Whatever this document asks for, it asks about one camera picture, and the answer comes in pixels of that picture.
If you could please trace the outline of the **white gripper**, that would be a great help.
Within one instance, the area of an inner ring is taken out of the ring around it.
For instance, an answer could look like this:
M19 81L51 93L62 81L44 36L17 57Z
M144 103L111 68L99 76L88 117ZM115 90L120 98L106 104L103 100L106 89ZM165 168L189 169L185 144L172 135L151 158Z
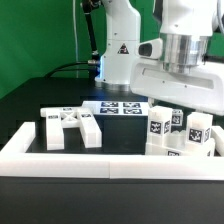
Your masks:
M224 64L206 62L188 75L168 73L159 61L134 61L130 79L135 94L164 102L224 115Z

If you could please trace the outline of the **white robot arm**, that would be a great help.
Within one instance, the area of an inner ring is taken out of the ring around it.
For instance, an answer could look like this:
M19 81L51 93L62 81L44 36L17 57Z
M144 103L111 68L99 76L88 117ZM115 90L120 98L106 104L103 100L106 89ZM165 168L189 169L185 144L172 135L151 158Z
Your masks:
M103 55L91 45L97 86L224 115L224 59L207 54L213 33L224 34L224 0L154 0L159 37L145 42L130 0L84 0L87 20L99 6L107 40Z

